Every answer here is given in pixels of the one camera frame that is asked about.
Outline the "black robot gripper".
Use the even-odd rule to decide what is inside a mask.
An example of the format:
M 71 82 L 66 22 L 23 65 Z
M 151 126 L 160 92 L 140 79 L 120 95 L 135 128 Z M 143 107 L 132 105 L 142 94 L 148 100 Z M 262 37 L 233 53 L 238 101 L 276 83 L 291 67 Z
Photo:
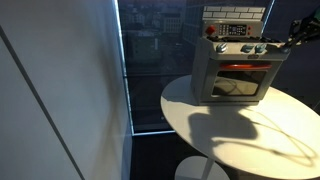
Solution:
M 294 20 L 289 29 L 289 38 L 285 43 L 285 49 L 320 39 L 320 9 L 316 9 L 302 20 Z

